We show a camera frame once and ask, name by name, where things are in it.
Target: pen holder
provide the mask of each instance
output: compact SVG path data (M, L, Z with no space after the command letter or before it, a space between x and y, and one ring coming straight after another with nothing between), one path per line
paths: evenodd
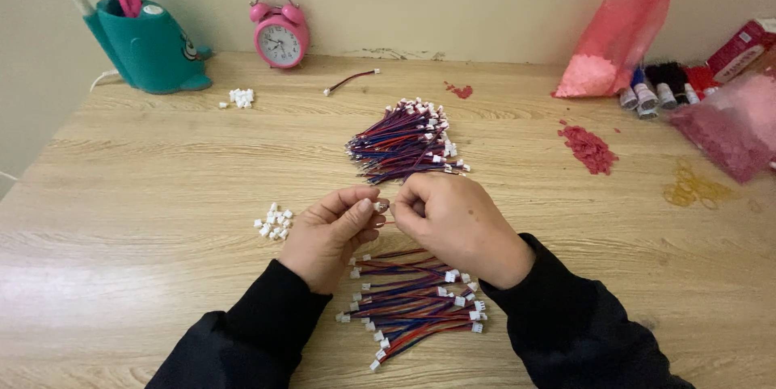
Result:
M204 62L212 51L195 48L167 9L155 2L143 0L140 16L127 18L119 0L100 0L84 21L133 88L164 94L213 84L205 76Z

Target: wood grain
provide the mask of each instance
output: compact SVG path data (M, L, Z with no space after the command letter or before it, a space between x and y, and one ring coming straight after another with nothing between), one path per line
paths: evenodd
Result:
M383 74L321 93L375 66ZM272 201L300 211L359 183L343 144L401 97L445 105L471 178L515 229L653 329L674 373L698 387L776 387L774 177L738 186L675 130L614 100L552 99L561 72L335 57L278 71L233 53L208 62L214 85L198 93L99 86L0 203L0 387L142 387L191 324L228 309L277 254L253 220ZM474 93L458 99L444 81ZM255 107L218 109L237 87L256 91ZM610 145L611 176L571 155L561 118ZM679 157L738 199L668 204ZM364 251L408 245L387 227ZM432 337L371 374L374 342L333 318L356 287L343 280L295 387L532 386L497 310L487 333Z

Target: right hand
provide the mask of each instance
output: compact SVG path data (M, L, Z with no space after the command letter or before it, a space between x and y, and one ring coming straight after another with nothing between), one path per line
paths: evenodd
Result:
M536 255L479 183L415 173L390 207L396 226L442 262L499 289L520 283Z

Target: hand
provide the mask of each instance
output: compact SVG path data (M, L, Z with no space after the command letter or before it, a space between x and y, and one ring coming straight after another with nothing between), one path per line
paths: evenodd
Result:
M415 173L390 207L396 226L442 262L508 289L536 255L479 183L442 172Z
M296 217L278 262L291 269L316 294L337 289L353 252L374 241L383 226L388 200L380 189L353 186L335 190ZM375 212L374 203L384 207Z

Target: black sleeve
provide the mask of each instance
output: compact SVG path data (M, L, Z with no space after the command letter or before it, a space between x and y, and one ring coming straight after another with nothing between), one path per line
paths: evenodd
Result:
M272 260L231 310L189 328L146 387L288 387L330 300Z
M535 237L531 272L517 286L483 291L508 316L512 349L539 388L693 386L671 375L652 333L628 320L625 308L600 281L573 275Z

